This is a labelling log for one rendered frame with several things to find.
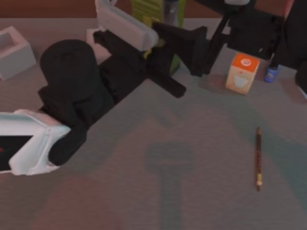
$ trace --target table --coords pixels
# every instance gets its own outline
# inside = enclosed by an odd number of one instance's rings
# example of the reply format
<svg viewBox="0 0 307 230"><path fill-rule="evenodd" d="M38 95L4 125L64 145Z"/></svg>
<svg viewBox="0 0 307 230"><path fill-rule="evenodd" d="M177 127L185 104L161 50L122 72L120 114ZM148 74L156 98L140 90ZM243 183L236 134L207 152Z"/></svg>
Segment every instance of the table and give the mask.
<svg viewBox="0 0 307 230"><path fill-rule="evenodd" d="M189 19L189 29L219 19ZM1 19L32 44L85 39L95 19ZM213 74L226 74L224 48ZM95 124L87 142L56 172L0 174L1 230L305 230L307 102L283 68L265 83L262 62L248 96L201 89L185 67L188 91L175 99L146 81ZM38 65L0 82L0 111L38 109L46 84ZM263 188L254 186L255 130L263 133Z"/></svg>

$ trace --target green object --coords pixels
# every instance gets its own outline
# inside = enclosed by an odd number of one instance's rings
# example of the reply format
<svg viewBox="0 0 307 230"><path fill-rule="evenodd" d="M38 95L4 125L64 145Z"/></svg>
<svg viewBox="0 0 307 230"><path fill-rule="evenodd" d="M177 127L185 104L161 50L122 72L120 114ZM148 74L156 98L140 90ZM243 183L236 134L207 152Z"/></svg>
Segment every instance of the green object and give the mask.
<svg viewBox="0 0 307 230"><path fill-rule="evenodd" d="M182 28L186 0L131 0L132 16L147 26L162 22ZM170 74L180 67L180 58L175 55Z"/></svg>

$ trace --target gray tabletop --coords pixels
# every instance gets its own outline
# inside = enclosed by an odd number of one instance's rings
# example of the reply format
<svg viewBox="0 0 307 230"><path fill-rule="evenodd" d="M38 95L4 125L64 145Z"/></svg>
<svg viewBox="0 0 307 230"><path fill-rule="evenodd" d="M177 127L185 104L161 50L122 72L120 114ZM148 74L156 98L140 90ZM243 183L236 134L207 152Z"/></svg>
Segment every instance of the gray tabletop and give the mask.
<svg viewBox="0 0 307 230"><path fill-rule="evenodd" d="M209 27L219 20L186 20ZM85 39L95 19L1 19L39 60L52 43ZM305 230L307 102L283 68L262 62L247 96L223 89L234 51L223 49L202 84L185 67L182 99L147 81L95 124L56 172L0 174L0 230ZM0 111L38 109L38 65L0 82ZM263 132L263 188L254 186L254 135Z"/></svg>

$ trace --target orange and white box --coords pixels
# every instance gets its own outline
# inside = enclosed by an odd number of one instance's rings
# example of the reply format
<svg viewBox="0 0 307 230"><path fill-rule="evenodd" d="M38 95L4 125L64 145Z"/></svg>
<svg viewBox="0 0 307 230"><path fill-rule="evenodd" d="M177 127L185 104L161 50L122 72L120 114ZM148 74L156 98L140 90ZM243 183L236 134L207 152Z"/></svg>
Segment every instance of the orange and white box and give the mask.
<svg viewBox="0 0 307 230"><path fill-rule="evenodd" d="M229 70L226 88L246 95L255 79L260 60L238 53Z"/></svg>

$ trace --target wooden floor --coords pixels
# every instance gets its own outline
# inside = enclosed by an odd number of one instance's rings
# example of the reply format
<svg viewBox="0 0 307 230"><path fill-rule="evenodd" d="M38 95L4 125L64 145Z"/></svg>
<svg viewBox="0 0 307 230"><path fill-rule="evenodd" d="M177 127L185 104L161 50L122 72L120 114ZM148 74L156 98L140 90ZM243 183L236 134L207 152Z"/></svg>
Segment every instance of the wooden floor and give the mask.
<svg viewBox="0 0 307 230"><path fill-rule="evenodd" d="M94 18L95 0L0 0L0 18ZM283 15L287 0L258 0L257 8ZM117 6L131 12L130 0L118 0ZM187 18L219 17L218 14L187 0Z"/></svg>

